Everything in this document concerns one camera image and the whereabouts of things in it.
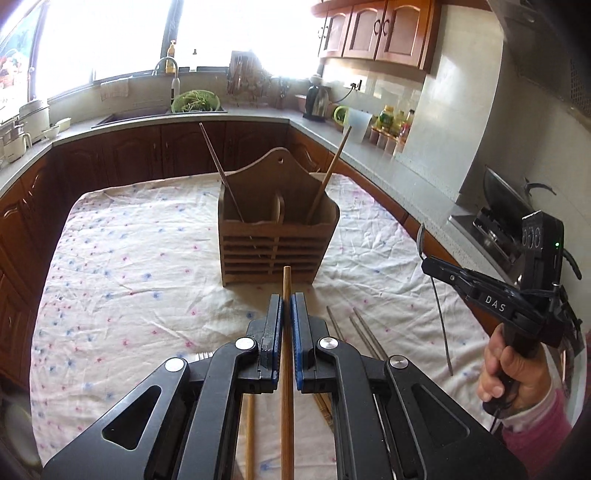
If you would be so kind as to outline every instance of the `kettle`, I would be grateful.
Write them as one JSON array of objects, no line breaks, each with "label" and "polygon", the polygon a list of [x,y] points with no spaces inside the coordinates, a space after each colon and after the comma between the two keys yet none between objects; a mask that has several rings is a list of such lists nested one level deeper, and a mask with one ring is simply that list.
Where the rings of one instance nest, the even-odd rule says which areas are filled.
[{"label": "kettle", "polygon": [[322,77],[320,75],[312,75],[310,77],[310,83],[312,86],[308,89],[308,94],[306,95],[304,118],[316,122],[324,122],[326,109],[329,105],[329,94],[322,85]]}]

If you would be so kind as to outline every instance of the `wooden chopstick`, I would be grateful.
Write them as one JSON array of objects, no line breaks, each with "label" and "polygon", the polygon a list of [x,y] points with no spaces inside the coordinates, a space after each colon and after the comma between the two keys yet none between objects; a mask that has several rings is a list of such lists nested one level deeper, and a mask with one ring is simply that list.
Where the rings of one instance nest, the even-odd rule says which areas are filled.
[{"label": "wooden chopstick", "polygon": [[255,396],[246,395],[246,480],[255,480]]},{"label": "wooden chopstick", "polygon": [[294,480],[294,365],[291,343],[291,267],[283,267],[283,339],[281,341],[281,480]]},{"label": "wooden chopstick", "polygon": [[242,216],[242,212],[240,211],[240,207],[238,206],[238,202],[236,201],[236,197],[232,193],[232,189],[230,188],[230,184],[228,183],[228,178],[223,171],[222,164],[220,163],[219,159],[217,158],[216,151],[213,149],[212,143],[209,141],[209,137],[207,136],[207,132],[205,131],[205,127],[201,122],[199,122],[199,127],[201,127],[201,132],[203,133],[203,137],[205,138],[205,143],[207,144],[207,148],[209,149],[209,153],[213,158],[213,162],[216,164],[217,172],[220,174],[220,178],[222,179],[222,183],[228,189],[228,193],[230,194],[230,198],[234,202],[234,207],[236,207],[236,211],[238,212],[238,216],[240,220],[244,223],[244,217]]},{"label": "wooden chopstick", "polygon": [[308,211],[308,215],[306,217],[306,225],[308,225],[310,223],[310,221],[312,220],[312,217],[314,216],[314,212],[316,211],[316,208],[318,207],[318,204],[320,203],[320,199],[322,198],[322,194],[324,193],[326,185],[328,184],[330,177],[332,176],[333,170],[335,169],[336,164],[339,161],[340,154],[343,151],[343,148],[345,147],[345,143],[347,142],[347,139],[349,138],[350,133],[351,133],[351,126],[349,125],[349,128],[347,129],[345,136],[343,137],[343,139],[340,142],[339,149],[336,151],[332,162],[330,162],[329,169],[326,171],[326,175],[324,175],[324,180],[322,180],[322,185],[320,185],[320,188],[318,189],[318,192],[316,193],[316,197],[314,198],[314,201],[312,202],[312,206],[310,207],[310,210]]}]

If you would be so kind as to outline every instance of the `metal screw cap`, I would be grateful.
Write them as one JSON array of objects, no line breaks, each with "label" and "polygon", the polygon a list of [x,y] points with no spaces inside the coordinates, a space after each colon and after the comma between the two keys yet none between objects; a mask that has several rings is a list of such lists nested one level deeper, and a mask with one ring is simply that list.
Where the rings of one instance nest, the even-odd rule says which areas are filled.
[{"label": "metal screw cap", "polygon": [[252,347],[255,346],[255,341],[252,338],[242,337],[236,340],[236,343],[234,343],[234,345],[239,350],[250,350]]},{"label": "metal screw cap", "polygon": [[408,366],[408,359],[402,355],[393,355],[390,357],[390,365],[394,368],[402,370]]},{"label": "metal screw cap", "polygon": [[166,360],[164,368],[169,372],[178,372],[184,367],[184,360],[182,358],[171,358]]},{"label": "metal screw cap", "polygon": [[320,339],[318,344],[322,348],[326,348],[327,350],[332,350],[333,348],[337,348],[339,346],[339,341],[336,338],[324,337],[324,338]]}]

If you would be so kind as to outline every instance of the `kitchen counter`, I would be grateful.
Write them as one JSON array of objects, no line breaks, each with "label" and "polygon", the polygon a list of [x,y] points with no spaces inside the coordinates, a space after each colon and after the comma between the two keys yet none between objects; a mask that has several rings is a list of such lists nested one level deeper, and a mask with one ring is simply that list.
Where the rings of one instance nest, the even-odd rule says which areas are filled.
[{"label": "kitchen counter", "polygon": [[[42,140],[33,145],[19,160],[3,165],[0,168],[0,196],[4,195],[20,175],[48,153],[53,146],[127,128],[197,120],[264,121],[289,124],[332,152],[337,150],[342,139],[342,133],[332,124],[319,124],[306,120],[296,111],[232,107],[227,110],[227,113],[152,116],[101,125],[96,128],[94,128],[95,125],[105,117],[79,122],[59,134],[55,140]],[[489,261],[448,221],[452,213],[466,212],[427,180],[367,142],[363,144],[348,142],[341,158],[390,195],[415,219],[424,223],[427,230],[460,265],[501,279]]]}]

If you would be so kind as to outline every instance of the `range hood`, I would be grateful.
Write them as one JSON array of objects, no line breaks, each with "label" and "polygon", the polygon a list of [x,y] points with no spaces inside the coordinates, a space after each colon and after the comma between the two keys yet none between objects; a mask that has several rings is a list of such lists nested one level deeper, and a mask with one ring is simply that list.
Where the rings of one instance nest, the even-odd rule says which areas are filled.
[{"label": "range hood", "polygon": [[488,2],[505,32],[518,73],[591,118],[589,46],[585,45],[591,19],[581,15],[576,1]]}]

